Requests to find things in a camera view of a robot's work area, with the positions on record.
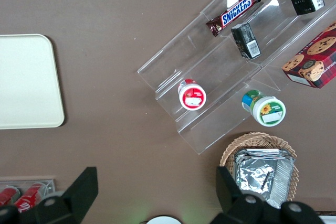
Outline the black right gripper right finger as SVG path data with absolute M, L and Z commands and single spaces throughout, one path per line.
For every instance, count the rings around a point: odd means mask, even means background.
M 259 197 L 243 194 L 228 169 L 216 169 L 216 194 L 222 208 L 212 223 L 282 223 L 280 210 Z

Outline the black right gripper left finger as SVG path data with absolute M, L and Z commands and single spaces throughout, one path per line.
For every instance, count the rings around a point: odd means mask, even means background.
M 36 223 L 81 223 L 97 195 L 97 168 L 87 167 L 61 196 L 39 203 L 34 210 Z

